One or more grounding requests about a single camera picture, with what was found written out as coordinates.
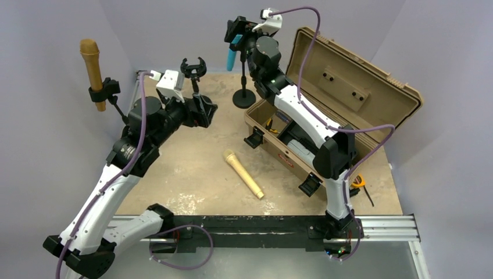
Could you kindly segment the black shock mount mic stand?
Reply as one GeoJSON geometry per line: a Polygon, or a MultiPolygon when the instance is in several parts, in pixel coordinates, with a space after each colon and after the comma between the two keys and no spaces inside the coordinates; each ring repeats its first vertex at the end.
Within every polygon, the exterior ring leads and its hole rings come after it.
{"type": "Polygon", "coordinates": [[[181,65],[180,71],[183,73],[185,78],[189,78],[192,82],[192,89],[194,93],[199,93],[198,83],[200,78],[203,77],[207,72],[206,62],[198,57],[199,63],[195,65],[189,65],[187,63],[188,59],[184,58],[181,65]]]}

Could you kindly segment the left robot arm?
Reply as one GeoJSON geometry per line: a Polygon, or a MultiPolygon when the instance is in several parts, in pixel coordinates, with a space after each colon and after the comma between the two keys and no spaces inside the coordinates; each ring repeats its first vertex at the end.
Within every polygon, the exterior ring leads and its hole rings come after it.
{"type": "Polygon", "coordinates": [[[187,229],[159,204],[115,228],[108,225],[129,192],[159,157],[160,146],[181,126],[210,126],[218,106],[207,96],[148,96],[127,115],[122,137],[110,151],[102,175],[72,223],[50,235],[44,248],[83,278],[102,277],[117,255],[148,236],[178,237],[187,229]]]}

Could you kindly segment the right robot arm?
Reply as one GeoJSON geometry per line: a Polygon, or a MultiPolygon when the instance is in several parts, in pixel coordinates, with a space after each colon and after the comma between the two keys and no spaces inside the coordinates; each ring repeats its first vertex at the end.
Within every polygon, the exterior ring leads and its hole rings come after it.
{"type": "Polygon", "coordinates": [[[307,164],[324,179],[326,228],[339,237],[348,231],[353,220],[347,179],[356,155],[355,136],[350,125],[341,127],[302,96],[300,83],[293,82],[280,69],[281,53],[273,36],[281,24],[279,15],[268,16],[263,23],[238,16],[227,22],[224,40],[232,51],[244,55],[258,95],[286,113],[314,144],[315,154],[307,164]]]}

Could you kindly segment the cream beige microphone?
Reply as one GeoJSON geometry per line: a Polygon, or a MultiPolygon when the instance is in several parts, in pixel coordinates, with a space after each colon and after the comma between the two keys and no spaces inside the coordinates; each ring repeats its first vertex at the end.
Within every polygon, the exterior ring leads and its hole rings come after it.
{"type": "Polygon", "coordinates": [[[252,178],[250,173],[246,170],[246,168],[242,165],[237,155],[231,150],[227,149],[223,152],[224,160],[234,169],[234,171],[239,175],[239,177],[243,180],[245,185],[250,189],[250,191],[261,200],[265,195],[256,183],[256,181],[252,178]]]}

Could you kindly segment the blue microphone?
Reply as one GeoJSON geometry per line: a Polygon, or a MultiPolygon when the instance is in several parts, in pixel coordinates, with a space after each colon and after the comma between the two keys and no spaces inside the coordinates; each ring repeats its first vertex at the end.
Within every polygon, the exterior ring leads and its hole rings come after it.
{"type": "MultiPolygon", "coordinates": [[[[242,35],[241,34],[237,34],[234,37],[234,39],[232,40],[232,42],[230,43],[230,45],[237,44],[240,41],[241,38],[242,38],[242,35]]],[[[227,71],[232,71],[233,70],[235,59],[236,59],[236,51],[234,51],[234,50],[232,50],[230,48],[228,50],[227,62],[226,62],[226,70],[227,71]]]]}

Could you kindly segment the black stand with blue mic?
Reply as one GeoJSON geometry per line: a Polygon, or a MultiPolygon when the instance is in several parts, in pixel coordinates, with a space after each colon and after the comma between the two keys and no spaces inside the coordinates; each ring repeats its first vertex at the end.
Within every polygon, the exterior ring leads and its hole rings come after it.
{"type": "MultiPolygon", "coordinates": [[[[237,44],[230,45],[230,48],[234,51],[240,51],[237,44]]],[[[232,97],[233,104],[240,109],[247,109],[256,102],[256,96],[253,91],[246,88],[247,78],[245,74],[245,62],[241,62],[242,76],[241,76],[241,89],[237,90],[232,97]]]]}

